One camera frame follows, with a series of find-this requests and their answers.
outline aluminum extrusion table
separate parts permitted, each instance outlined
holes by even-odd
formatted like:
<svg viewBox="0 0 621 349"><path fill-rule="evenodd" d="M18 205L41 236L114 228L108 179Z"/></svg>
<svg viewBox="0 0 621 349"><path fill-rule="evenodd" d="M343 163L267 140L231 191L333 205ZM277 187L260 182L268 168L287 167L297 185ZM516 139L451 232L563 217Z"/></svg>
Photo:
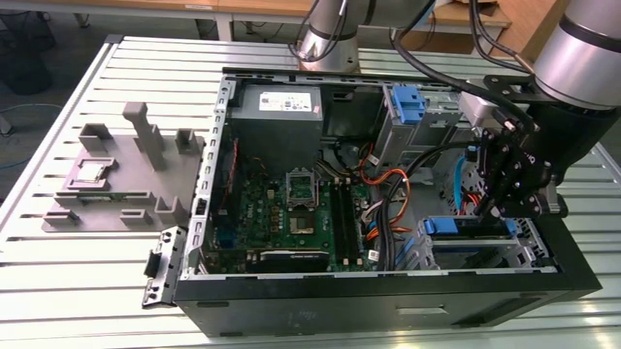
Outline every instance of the aluminum extrusion table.
<svg viewBox="0 0 621 349"><path fill-rule="evenodd" d="M468 56L419 54L458 77L510 73ZM45 233L85 123L133 133L124 103L148 103L161 134L190 127L209 137L221 67L295 69L283 45L125 37L101 47L65 108L0 208L0 348L618 348L621 346L621 174L594 151L570 168L559 192L564 219L603 289L494 328L205 338L180 309L141 310L144 260L156 231ZM389 51L361 49L363 73L419 76Z"/></svg>

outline metal bracket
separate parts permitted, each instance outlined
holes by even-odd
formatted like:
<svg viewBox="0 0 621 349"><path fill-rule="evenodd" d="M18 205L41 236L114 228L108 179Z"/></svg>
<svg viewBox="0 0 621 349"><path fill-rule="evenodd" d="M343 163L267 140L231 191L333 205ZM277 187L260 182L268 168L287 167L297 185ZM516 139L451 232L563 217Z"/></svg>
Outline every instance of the metal bracket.
<svg viewBox="0 0 621 349"><path fill-rule="evenodd" d="M174 286L181 267L182 246L186 230L172 227L161 231L157 247L150 250L144 275L148 277L144 289L142 309L173 308Z"/></svg>

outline red wire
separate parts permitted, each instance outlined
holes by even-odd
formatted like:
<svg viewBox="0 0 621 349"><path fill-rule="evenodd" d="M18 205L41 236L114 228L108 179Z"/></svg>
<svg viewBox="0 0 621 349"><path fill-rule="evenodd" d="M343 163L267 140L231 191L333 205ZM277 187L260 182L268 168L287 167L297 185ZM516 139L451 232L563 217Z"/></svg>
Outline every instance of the red wire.
<svg viewBox="0 0 621 349"><path fill-rule="evenodd" d="M232 166L231 166L231 172L228 173L228 179L225 181L225 189L224 189L224 197L221 197L221 201L220 201L220 207L217 208L217 210L220 210L224 206L224 202L225 202L225 197L228 195L228 188L232 184L232 178L235 176L235 168L236 168L236 155L237 155L237 140L235 140L235 142L232 143Z"/></svg>

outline motherboard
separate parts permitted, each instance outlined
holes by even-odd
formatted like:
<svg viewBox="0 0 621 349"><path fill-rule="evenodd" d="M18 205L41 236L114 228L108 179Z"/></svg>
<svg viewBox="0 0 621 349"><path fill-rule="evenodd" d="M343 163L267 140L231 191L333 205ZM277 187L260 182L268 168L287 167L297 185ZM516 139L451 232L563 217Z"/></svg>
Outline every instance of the motherboard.
<svg viewBox="0 0 621 349"><path fill-rule="evenodd" d="M251 259L265 252L276 259L316 259L319 264L323 260L327 267L319 268L325 271L365 270L363 236L353 218L368 205L364 184L313 180L291 172L281 180L249 179L240 190L236 229L216 228L219 248L204 251L208 273L264 272L252 270Z"/></svg>

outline open computer tower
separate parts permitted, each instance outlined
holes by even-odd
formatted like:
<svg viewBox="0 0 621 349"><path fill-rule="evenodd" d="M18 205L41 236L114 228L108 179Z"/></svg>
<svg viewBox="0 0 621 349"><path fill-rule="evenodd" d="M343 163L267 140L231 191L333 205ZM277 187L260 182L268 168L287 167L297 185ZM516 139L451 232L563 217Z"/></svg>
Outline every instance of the open computer tower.
<svg viewBox="0 0 621 349"><path fill-rule="evenodd" d="M467 228L467 149L410 178L395 268L377 269L368 212L384 187L360 167L376 177L478 137L458 99L419 78L225 70L189 224L161 233L142 307L178 306L208 336L297 335L494 326L599 289L559 218Z"/></svg>

